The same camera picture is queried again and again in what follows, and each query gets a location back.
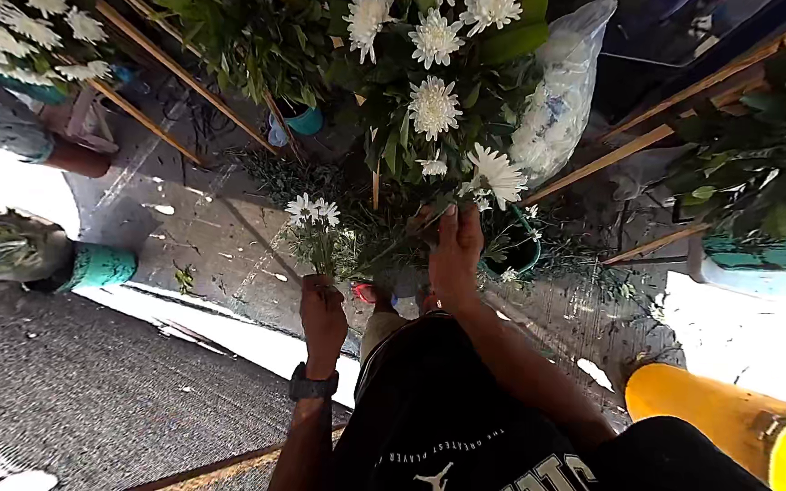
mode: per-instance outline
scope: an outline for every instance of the clear plastic bag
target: clear plastic bag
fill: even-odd
[[[544,77],[512,134],[509,155],[530,188],[556,174],[572,156],[587,126],[596,78],[596,57],[616,0],[595,0],[550,24],[536,51]]]

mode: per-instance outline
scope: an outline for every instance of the yellow pipe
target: yellow pipe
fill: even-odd
[[[663,363],[636,370],[625,397],[633,421],[684,419],[775,491],[786,491],[786,402]]]

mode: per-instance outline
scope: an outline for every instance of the hand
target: hand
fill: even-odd
[[[449,205],[438,221],[438,247],[430,254],[430,282],[448,312],[480,303],[476,276],[483,247],[478,207]]]
[[[335,371],[335,361],[348,335],[348,319],[344,315],[344,296],[323,274],[302,278],[300,316],[308,345],[306,376],[326,380]]]

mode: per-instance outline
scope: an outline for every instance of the jumpman logo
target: jumpman logo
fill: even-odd
[[[442,477],[447,474],[448,470],[453,465],[453,462],[449,463],[447,466],[444,467],[444,470],[432,477],[424,477],[422,475],[414,476],[414,479],[421,480],[423,482],[429,482],[432,485],[432,491],[444,491],[444,487],[447,486],[448,480],[445,479],[442,482]]]

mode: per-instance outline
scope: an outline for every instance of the teal bucket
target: teal bucket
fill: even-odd
[[[57,292],[119,285],[129,281],[137,269],[138,260],[131,251],[108,245],[75,242],[71,279],[60,286]]]
[[[313,135],[323,128],[323,113],[317,107],[310,107],[301,115],[294,118],[284,118],[284,121],[300,135]]]

